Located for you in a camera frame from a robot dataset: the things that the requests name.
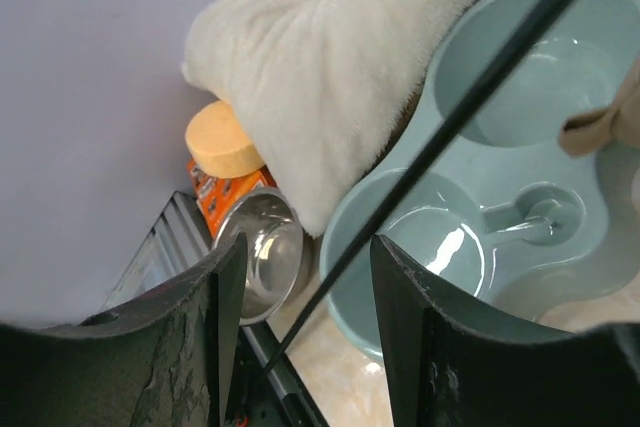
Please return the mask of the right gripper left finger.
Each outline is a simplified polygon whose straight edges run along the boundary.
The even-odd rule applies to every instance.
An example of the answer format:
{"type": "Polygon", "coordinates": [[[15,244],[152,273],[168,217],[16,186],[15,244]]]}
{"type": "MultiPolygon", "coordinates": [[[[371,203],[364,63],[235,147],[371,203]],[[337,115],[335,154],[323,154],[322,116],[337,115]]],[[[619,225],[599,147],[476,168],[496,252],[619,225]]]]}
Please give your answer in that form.
{"type": "Polygon", "coordinates": [[[220,426],[247,262],[237,234],[79,325],[1,326],[4,426],[220,426]]]}

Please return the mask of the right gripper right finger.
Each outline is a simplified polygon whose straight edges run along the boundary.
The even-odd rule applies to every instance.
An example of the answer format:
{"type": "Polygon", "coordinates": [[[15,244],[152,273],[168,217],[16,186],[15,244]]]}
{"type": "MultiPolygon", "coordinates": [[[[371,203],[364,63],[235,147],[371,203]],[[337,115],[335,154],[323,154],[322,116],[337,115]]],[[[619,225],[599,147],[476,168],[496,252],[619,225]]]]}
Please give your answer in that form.
{"type": "Polygon", "coordinates": [[[638,424],[637,324],[571,334],[478,300],[385,236],[370,258],[395,425],[638,424]]]}

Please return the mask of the beige fabric pet tent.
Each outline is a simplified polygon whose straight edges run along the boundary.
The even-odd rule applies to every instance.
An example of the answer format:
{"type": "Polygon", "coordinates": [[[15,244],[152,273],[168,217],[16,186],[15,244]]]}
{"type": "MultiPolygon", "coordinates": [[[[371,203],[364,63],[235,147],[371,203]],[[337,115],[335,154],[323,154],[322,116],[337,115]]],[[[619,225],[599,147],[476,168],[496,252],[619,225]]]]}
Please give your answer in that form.
{"type": "Polygon", "coordinates": [[[639,147],[639,59],[608,106],[568,118],[558,136],[559,147],[571,157],[588,155],[615,141],[639,147]]]}

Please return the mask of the black tent pole crossing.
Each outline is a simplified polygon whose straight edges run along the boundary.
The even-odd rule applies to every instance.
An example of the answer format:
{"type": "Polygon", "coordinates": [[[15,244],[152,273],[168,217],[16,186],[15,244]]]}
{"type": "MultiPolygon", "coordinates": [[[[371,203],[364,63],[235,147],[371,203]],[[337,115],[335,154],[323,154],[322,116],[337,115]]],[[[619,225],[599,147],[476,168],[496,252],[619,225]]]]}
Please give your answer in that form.
{"type": "Polygon", "coordinates": [[[489,97],[494,94],[534,44],[551,25],[556,22],[573,1],[574,0],[537,1],[508,40],[495,54],[493,59],[488,63],[487,67],[461,97],[452,113],[442,121],[429,141],[407,167],[405,173],[402,174],[389,193],[386,194],[380,205],[338,257],[328,275],[303,307],[279,347],[264,366],[261,375],[262,378],[266,378],[281,360],[316,307],[324,300],[326,295],[347,270],[350,263],[382,226],[387,217],[398,207],[399,203],[410,193],[415,184],[434,165],[455,137],[482,109],[489,97]]]}

